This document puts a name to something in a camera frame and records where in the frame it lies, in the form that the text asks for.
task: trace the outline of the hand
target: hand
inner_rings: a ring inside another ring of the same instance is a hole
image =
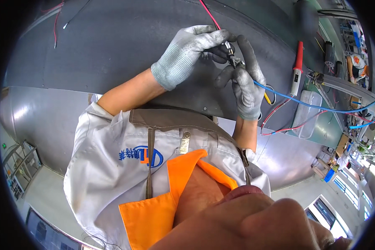
[[[216,62],[226,63],[220,50],[213,49],[225,41],[234,42],[236,37],[227,30],[216,30],[211,25],[197,25],[183,28],[176,33],[158,62],[151,66],[156,81],[170,91],[186,80],[193,71],[193,65],[200,56]]]
[[[238,36],[237,42],[243,54],[246,69],[243,67],[234,69],[232,65],[226,66],[215,79],[215,87],[225,87],[228,81],[233,79],[232,89],[236,97],[238,115],[244,120],[257,120],[260,116],[265,89],[255,85],[253,79],[265,86],[265,77],[250,42],[242,35]]]

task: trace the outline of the white work uniform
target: white work uniform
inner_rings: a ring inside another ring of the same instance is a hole
[[[146,124],[150,120],[158,124]],[[178,125],[181,122],[191,124]],[[166,161],[180,155],[186,133],[190,135],[189,152],[205,149],[208,156],[203,161],[220,169],[238,186],[246,184],[240,149],[207,117],[180,110],[132,110],[112,116],[92,103],[79,117],[64,192],[78,223],[100,244],[103,242],[96,237],[130,249],[118,205],[145,199],[149,167],[141,162],[148,148],[149,126],[155,129],[153,197],[170,191]],[[268,176],[251,163],[255,153],[247,149],[246,156],[249,182],[270,196]]]
[[[351,57],[351,62],[353,63],[353,66],[358,69],[358,77],[356,78],[358,81],[366,76],[365,74],[366,63],[364,59],[362,59],[359,55],[353,54],[350,57]]]
[[[339,159],[336,160],[336,163],[339,164],[338,170],[342,170],[349,163],[349,153],[347,150],[344,150]]]

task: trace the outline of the neck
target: neck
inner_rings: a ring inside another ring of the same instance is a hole
[[[228,192],[230,192],[229,188],[216,182],[196,165],[179,198],[174,217],[174,227],[191,215],[220,201]]]

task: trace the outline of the red probe handle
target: red probe handle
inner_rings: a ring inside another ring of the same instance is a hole
[[[297,55],[296,55],[296,65],[293,68],[300,70],[303,73],[303,70],[301,69],[303,66],[303,42],[299,41],[299,45],[297,47]]]

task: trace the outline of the forearm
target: forearm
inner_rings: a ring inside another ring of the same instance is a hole
[[[97,104],[115,116],[121,110],[140,107],[164,93],[165,89],[155,80],[150,69],[105,93]]]
[[[353,76],[353,62],[351,61],[351,57],[346,57],[347,62],[347,71],[349,72],[349,77]]]
[[[255,152],[257,149],[257,124],[257,120],[243,120],[238,116],[233,138],[239,147],[250,148]]]

